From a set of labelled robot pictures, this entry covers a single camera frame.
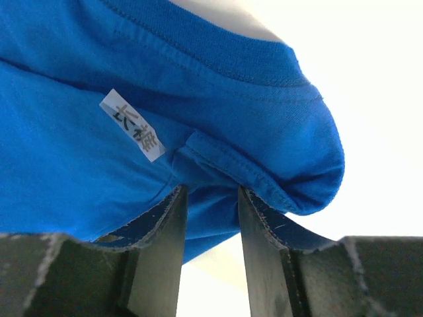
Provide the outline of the blue printed t shirt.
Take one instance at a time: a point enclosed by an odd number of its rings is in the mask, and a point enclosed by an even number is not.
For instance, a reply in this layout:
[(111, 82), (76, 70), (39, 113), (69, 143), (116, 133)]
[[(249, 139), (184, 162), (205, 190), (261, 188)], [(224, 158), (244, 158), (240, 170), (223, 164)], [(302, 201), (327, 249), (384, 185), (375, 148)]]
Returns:
[[(166, 153), (99, 106), (115, 89)], [(169, 1), (1, 2), (1, 231), (93, 242), (188, 187), (184, 260), (239, 232), (239, 186), (282, 213), (337, 194), (344, 152), (284, 43)]]

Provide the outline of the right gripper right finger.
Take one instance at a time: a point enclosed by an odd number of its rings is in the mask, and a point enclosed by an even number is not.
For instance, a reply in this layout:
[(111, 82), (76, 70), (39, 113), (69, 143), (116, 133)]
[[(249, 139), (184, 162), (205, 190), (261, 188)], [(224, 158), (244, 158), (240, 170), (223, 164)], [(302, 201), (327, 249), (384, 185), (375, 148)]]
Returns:
[(252, 316), (421, 316), (422, 239), (333, 241), (240, 188), (239, 222)]

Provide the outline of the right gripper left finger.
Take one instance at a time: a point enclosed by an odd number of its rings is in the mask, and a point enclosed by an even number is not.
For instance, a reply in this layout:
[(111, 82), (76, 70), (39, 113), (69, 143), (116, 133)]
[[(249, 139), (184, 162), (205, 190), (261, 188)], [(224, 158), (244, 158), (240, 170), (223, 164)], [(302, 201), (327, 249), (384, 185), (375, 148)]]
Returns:
[(2, 316), (174, 316), (188, 191), (95, 242), (1, 235)]

